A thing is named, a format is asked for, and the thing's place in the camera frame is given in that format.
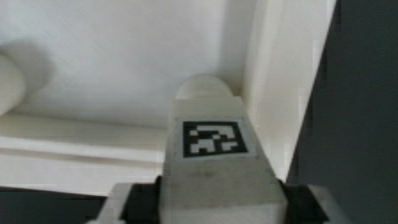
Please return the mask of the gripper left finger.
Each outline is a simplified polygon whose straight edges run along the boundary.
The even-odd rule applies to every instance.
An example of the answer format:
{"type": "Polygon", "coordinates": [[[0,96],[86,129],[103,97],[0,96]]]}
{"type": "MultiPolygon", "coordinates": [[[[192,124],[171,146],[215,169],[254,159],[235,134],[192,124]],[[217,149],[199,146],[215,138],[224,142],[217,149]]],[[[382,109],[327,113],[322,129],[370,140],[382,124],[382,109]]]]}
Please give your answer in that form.
{"type": "Polygon", "coordinates": [[[160,185],[162,177],[153,183],[118,183],[87,224],[160,224],[160,185]]]}

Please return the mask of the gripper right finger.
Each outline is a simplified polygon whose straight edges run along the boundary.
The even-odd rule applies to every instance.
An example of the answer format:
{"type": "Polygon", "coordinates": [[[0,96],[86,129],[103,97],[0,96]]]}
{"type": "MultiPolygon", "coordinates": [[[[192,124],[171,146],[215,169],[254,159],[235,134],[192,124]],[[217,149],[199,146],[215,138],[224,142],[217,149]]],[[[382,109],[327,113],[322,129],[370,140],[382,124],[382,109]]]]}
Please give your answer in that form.
{"type": "Polygon", "coordinates": [[[354,224],[325,186],[279,185],[288,201],[285,224],[354,224]]]}

